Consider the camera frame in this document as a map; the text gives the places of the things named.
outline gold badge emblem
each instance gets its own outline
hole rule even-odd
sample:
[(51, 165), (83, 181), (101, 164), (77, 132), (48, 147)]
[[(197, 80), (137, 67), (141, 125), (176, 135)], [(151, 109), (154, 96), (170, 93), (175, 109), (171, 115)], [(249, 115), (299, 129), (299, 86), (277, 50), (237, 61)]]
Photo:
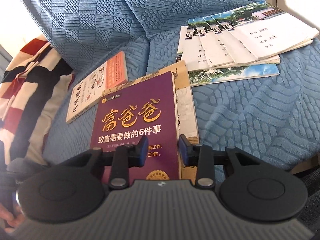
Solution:
[(169, 176), (164, 171), (155, 170), (155, 171), (150, 172), (148, 174), (148, 176), (146, 177), (146, 179), (165, 180), (165, 179), (169, 179)]

